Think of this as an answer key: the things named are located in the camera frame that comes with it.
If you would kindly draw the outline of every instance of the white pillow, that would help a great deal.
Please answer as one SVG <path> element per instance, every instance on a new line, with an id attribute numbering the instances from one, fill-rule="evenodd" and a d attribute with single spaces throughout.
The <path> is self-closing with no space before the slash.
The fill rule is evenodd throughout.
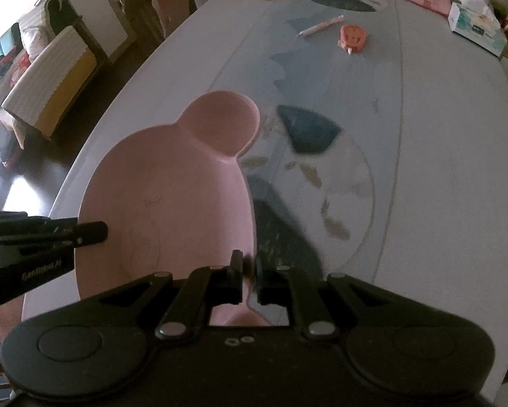
<path id="1" fill-rule="evenodd" d="M 20 35 L 24 50 L 28 52 L 31 63 L 50 43 L 47 32 L 41 27 L 27 27 L 22 30 Z"/>

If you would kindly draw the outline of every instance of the table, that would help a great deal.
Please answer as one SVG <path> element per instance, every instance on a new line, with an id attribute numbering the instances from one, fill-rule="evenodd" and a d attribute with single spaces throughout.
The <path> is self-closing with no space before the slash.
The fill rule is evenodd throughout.
<path id="1" fill-rule="evenodd" d="M 199 8 L 109 106 L 73 164 L 50 216 L 76 216 L 90 177 L 117 142 L 146 127 L 173 122 L 191 100 L 208 90 L 242 90 L 255 100 L 265 119 L 278 109 L 275 102 L 292 109 L 322 108 L 321 116 L 340 127 L 339 136 L 351 137 L 348 144 L 354 142 L 365 155 L 369 185 L 374 188 L 367 188 L 373 204 L 364 240 L 347 254 L 345 263 L 323 264 L 323 273 L 330 269 L 350 273 L 486 329 L 496 346 L 496 359 L 482 393 L 492 400 L 508 367 L 508 81 L 501 65 L 453 34 L 443 17 L 404 0 L 361 0 L 377 11 L 345 11 L 347 20 L 371 34 L 363 55 L 348 57 L 321 47 L 329 44 L 331 31 L 295 43 L 293 33 L 306 27 L 307 21 L 314 24 L 342 11 L 309 0 L 293 1 L 317 10 L 303 20 L 282 23 L 286 7 L 291 7 L 289 0 L 210 0 Z M 316 14 L 325 18 L 317 19 Z M 277 22 L 281 28 L 266 41 L 260 39 Z M 289 84 L 275 83 L 276 91 L 261 90 L 267 87 L 266 81 L 258 80 L 263 67 L 271 81 L 277 81 L 286 79 L 286 69 L 297 80 L 296 66 L 302 62 L 312 66 L 308 54 L 291 61 L 286 55 L 305 47 L 336 69 L 334 78 L 323 80 L 329 97 L 306 105 L 308 96 L 287 92 Z M 329 58 L 323 50 L 330 50 Z M 259 64 L 266 54 L 275 58 L 274 63 Z M 256 84 L 244 79 L 248 56 Z M 342 79 L 334 60 L 355 70 Z M 305 75 L 310 72 L 322 75 L 314 67 Z M 314 84 L 309 96 L 326 93 L 316 80 L 310 76 Z M 372 85 L 357 81 L 372 81 Z M 347 109 L 355 102 L 359 113 L 334 113 L 332 97 L 340 96 L 339 87 L 347 94 L 339 102 L 345 102 Z M 298 102 L 290 105 L 294 96 Z M 285 125 L 283 118 L 296 113 L 283 112 L 280 121 Z M 244 156 L 257 157 L 247 161 L 247 174 L 266 169 L 259 165 L 263 151 L 267 149 L 256 143 Z M 294 162 L 295 166 L 288 165 L 289 172 L 306 179 L 305 188 L 324 191 L 324 179 L 316 179 L 310 162 Z M 316 207 L 320 203 L 317 215 L 329 216 L 330 205 L 322 198 Z M 71 272 L 28 293 L 23 318 L 78 298 Z"/>

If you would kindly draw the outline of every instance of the pink pen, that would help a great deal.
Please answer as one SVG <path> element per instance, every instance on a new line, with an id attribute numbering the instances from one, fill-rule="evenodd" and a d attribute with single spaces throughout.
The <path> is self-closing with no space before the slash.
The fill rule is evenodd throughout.
<path id="1" fill-rule="evenodd" d="M 297 34 L 297 36 L 306 37 L 307 35 L 318 32 L 319 30 L 325 29 L 326 27 L 332 26 L 333 24 L 340 23 L 341 21 L 344 21 L 344 15 L 339 15 L 338 17 L 331 18 L 328 21 L 324 21 L 315 26 L 309 27 L 308 29 L 302 30 L 299 32 L 299 34 Z"/>

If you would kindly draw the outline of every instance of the dark wooden floor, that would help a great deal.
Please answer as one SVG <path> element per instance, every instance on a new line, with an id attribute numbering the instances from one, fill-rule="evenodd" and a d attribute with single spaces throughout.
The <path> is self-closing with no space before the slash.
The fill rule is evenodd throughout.
<path id="1" fill-rule="evenodd" d="M 28 136 L 24 152 L 9 174 L 0 178 L 0 210 L 48 215 L 90 132 L 148 54 L 135 43 L 104 67 L 81 93 L 47 141 Z"/>

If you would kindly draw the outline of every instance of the orange plastic object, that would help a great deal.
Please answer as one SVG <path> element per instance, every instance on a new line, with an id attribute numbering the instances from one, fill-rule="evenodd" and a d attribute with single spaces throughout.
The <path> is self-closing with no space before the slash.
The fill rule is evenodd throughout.
<path id="1" fill-rule="evenodd" d="M 352 52 L 361 52 L 365 41 L 367 40 L 367 32 L 355 24 L 345 24 L 341 27 L 341 39 L 339 40 L 339 47 Z"/>

